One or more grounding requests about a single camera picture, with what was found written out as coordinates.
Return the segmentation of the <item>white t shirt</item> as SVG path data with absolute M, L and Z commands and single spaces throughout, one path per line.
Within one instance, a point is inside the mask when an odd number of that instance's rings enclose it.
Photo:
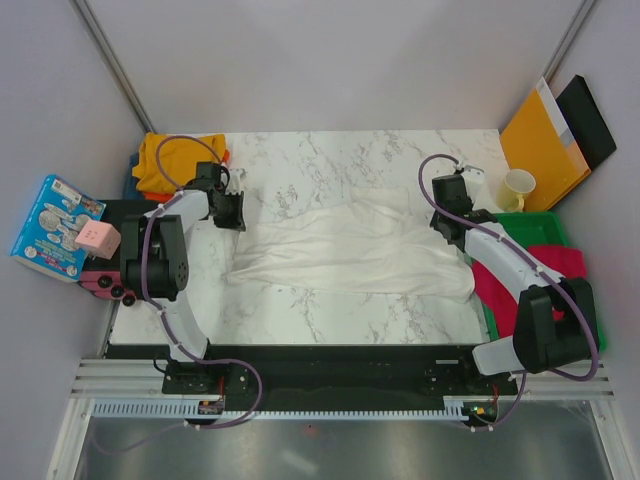
M 460 303 L 475 287 L 457 250 L 411 214 L 404 188 L 353 188 L 348 203 L 249 226 L 226 278 Z

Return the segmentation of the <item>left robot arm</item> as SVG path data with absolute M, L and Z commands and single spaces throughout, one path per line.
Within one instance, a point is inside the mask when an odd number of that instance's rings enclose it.
M 198 326 L 186 294 L 190 273 L 187 237 L 204 220 L 219 229 L 246 230 L 245 176 L 242 169 L 199 163 L 195 178 L 177 189 L 168 201 L 143 214 L 127 215 L 121 225 L 122 283 L 159 318 L 170 357 L 179 362 L 193 361 L 184 379 L 198 393 L 215 389 L 220 371 L 204 360 L 209 340 Z

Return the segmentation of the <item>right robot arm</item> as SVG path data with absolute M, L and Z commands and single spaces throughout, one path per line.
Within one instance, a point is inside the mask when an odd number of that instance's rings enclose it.
M 513 334 L 475 347 L 473 359 L 458 368 L 460 386 L 481 393 L 494 375 L 506 372 L 594 378 L 600 343 L 590 283 L 551 269 L 517 244 L 493 214 L 474 211 L 462 175 L 438 177 L 432 189 L 431 226 L 483 265 L 517 304 Z

